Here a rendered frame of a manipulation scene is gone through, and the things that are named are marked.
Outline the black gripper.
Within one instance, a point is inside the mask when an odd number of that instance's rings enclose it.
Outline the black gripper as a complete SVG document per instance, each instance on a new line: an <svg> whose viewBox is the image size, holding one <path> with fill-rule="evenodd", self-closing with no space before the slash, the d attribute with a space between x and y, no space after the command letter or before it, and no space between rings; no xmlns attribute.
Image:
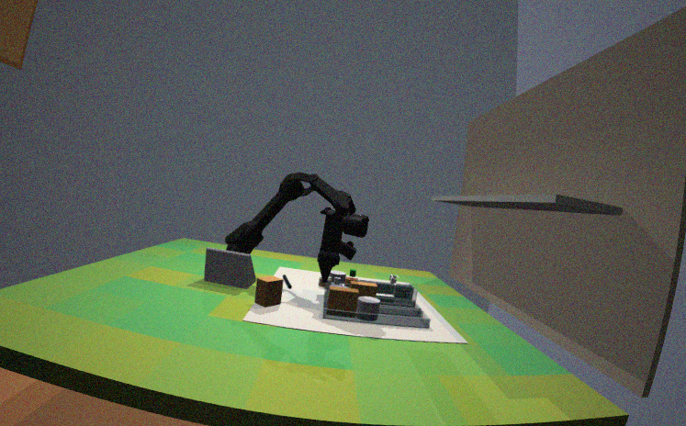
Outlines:
<svg viewBox="0 0 686 426"><path fill-rule="evenodd" d="M341 232L332 232L332 231L327 231L323 230L322 234L322 241L321 241L321 248L320 248L320 253L318 254L318 260L317 262L319 263L319 268L321 271L321 279L322 283L326 283L327 279L329 277L329 274L331 272L331 269L339 265L340 262L340 256L339 252L333 252L334 248L336 246L337 241L340 239L342 240L342 234Z"/></svg>

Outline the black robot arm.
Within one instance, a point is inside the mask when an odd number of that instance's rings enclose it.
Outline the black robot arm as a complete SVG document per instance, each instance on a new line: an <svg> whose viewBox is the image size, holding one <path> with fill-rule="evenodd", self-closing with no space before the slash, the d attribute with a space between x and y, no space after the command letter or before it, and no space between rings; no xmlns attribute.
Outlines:
<svg viewBox="0 0 686 426"><path fill-rule="evenodd" d="M310 187L304 188L300 181L309 182ZM243 252L251 254L253 249L264 238L262 235L266 225L278 214L278 212L291 200L299 196L306 196L316 191L329 201L335 211L326 207L321 214L326 215L324 230L343 232L344 234L364 238L367 234L369 218L366 215L355 214L355 206L351 196L344 191L337 191L327 184L316 174L304 174L298 172L289 174L279 186L276 195L266 206L253 218L252 221L242 223L240 227L229 234L225 242L228 244L226 251ZM337 241L333 252L336 252L352 261L356 248L354 243Z"/></svg>

